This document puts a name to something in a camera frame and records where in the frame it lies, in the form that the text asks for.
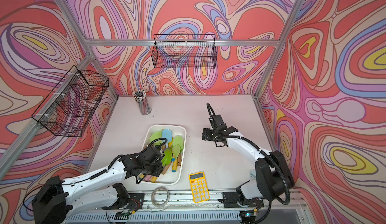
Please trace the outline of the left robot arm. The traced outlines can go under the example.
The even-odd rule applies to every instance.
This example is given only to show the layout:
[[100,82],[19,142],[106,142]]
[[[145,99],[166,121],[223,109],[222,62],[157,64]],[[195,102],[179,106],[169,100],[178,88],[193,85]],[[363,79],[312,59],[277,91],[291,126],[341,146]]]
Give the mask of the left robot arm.
[[124,207],[129,197],[121,182],[141,174],[158,177],[164,157],[160,147],[148,146],[138,153],[118,155],[108,166],[84,175],[49,178],[32,200],[35,223],[61,224],[72,215],[99,207]]

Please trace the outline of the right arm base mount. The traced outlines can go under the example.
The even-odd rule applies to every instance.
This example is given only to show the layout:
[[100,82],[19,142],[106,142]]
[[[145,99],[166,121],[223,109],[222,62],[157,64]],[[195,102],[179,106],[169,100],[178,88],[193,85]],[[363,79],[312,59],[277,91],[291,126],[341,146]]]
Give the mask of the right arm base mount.
[[246,199],[241,193],[236,191],[223,192],[219,202],[224,205],[224,208],[253,208],[258,210],[264,207],[262,200],[258,198]]

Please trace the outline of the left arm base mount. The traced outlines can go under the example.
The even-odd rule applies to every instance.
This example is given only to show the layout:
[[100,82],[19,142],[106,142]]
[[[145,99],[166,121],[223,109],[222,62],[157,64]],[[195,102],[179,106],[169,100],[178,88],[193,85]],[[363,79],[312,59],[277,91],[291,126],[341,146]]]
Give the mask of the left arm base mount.
[[126,196],[119,197],[110,206],[102,207],[103,210],[128,210],[130,212],[142,209],[144,202],[144,193],[130,192]]

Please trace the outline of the light blue shovel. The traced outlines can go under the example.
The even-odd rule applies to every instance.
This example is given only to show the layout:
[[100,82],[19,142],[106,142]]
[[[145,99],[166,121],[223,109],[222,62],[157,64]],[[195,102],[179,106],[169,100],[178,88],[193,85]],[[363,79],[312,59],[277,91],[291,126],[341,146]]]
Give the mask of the light blue shovel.
[[161,137],[167,139],[167,143],[164,145],[165,148],[172,146],[173,135],[170,129],[163,129],[161,132]]

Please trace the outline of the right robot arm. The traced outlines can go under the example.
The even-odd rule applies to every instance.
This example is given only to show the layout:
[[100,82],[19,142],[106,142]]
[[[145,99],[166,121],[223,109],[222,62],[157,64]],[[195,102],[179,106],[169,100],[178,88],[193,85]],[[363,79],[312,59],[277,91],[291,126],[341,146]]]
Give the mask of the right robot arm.
[[203,129],[204,141],[212,141],[218,148],[219,143],[222,147],[232,148],[254,164],[255,180],[236,188],[237,202],[242,204],[243,201],[258,198],[289,205],[290,189],[295,182],[283,154],[259,147],[238,129],[228,127],[219,114],[210,114],[209,121],[211,128]]

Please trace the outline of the green shovel yellow handle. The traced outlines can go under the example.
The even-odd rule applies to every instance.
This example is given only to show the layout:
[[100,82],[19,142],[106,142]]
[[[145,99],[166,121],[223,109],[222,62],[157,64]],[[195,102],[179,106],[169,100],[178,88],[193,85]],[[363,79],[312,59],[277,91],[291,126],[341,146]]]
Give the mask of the green shovel yellow handle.
[[172,148],[171,147],[166,148],[164,151],[164,157],[162,159],[162,165],[163,165],[162,174],[163,175],[168,171],[168,169],[171,165],[171,162],[172,162],[172,157],[173,157]]

